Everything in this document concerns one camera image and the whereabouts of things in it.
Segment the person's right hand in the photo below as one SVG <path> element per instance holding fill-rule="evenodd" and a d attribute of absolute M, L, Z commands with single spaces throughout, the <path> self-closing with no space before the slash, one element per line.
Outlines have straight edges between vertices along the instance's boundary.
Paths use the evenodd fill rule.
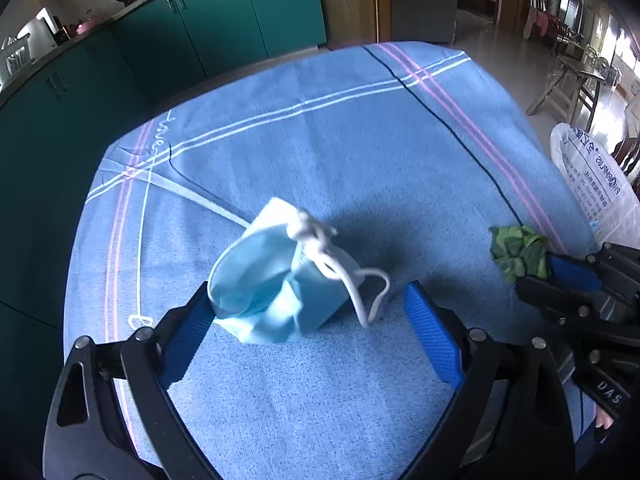
<path fill-rule="evenodd" d="M 614 419 L 600 406 L 597 407 L 596 427 L 602 430 L 609 430 L 614 424 Z"/>

